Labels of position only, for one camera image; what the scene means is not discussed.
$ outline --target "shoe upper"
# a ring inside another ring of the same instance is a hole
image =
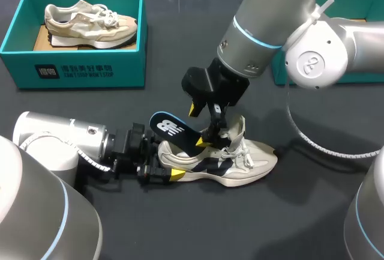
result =
[[[105,42],[120,40],[137,32],[135,18],[118,15],[104,5],[91,5],[83,0],[68,8],[48,5],[45,23],[52,35]]]
[[[164,167],[189,172],[206,172],[230,179],[244,179],[269,172],[276,164],[274,149],[266,144],[244,139],[245,119],[240,117],[230,126],[229,147],[222,150],[206,147],[189,157],[176,145],[162,141],[158,157]]]

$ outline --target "black mount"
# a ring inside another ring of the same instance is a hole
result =
[[[184,75],[182,89],[192,98],[190,116],[197,117],[208,105],[211,123],[203,132],[204,143],[221,146],[218,136],[221,128],[227,127],[225,113],[228,106],[234,106],[250,82],[231,72],[215,58],[208,68],[190,67]]]
[[[152,130],[145,133],[144,125],[133,123],[131,130],[118,129],[111,139],[113,145],[106,151],[106,161],[112,166],[115,179],[121,173],[137,173],[141,184],[148,184],[153,179],[169,182],[172,170],[160,165],[157,148],[161,139]]]

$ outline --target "cardboard bottom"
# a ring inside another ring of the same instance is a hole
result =
[[[41,25],[35,42],[34,51],[97,50],[92,47],[52,47],[48,36],[49,33],[47,27],[45,25]],[[131,45],[118,48],[118,50],[136,50],[136,42]]]

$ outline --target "shoe sole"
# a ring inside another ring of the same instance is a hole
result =
[[[180,170],[180,168],[176,167],[176,166],[172,166],[172,165],[168,165],[168,164],[162,164],[162,165],[164,168],[172,168],[172,169]],[[177,180],[177,182],[190,182],[190,181],[195,181],[195,180],[199,180],[199,179],[211,179],[211,180],[215,180],[215,181],[219,182],[220,184],[222,184],[226,187],[238,187],[238,186],[243,186],[243,185],[255,182],[256,180],[266,176],[272,170],[273,170],[273,168],[270,168],[270,170],[268,170],[262,174],[258,174],[256,176],[249,177],[246,179],[228,179],[228,178],[223,178],[223,177],[220,177],[217,175],[203,173],[203,172],[185,171],[184,176],[181,179]]]
[[[121,47],[133,44],[136,41],[136,33],[123,39],[111,42],[100,42],[95,40],[74,38],[74,37],[59,37],[52,35],[48,36],[52,47],[91,47],[95,49],[118,49]]]

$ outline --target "shoe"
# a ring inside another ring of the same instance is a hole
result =
[[[162,141],[158,158],[165,168],[185,171],[178,181],[201,178],[216,180],[224,186],[241,186],[260,179],[274,168],[277,157],[266,144],[244,139],[245,119],[237,117],[227,133],[231,143],[221,150],[206,147],[195,157],[189,157],[174,144]]]
[[[137,31],[136,19],[83,0],[69,8],[49,4],[45,9],[45,23],[52,35],[53,47],[113,49],[134,42]]]

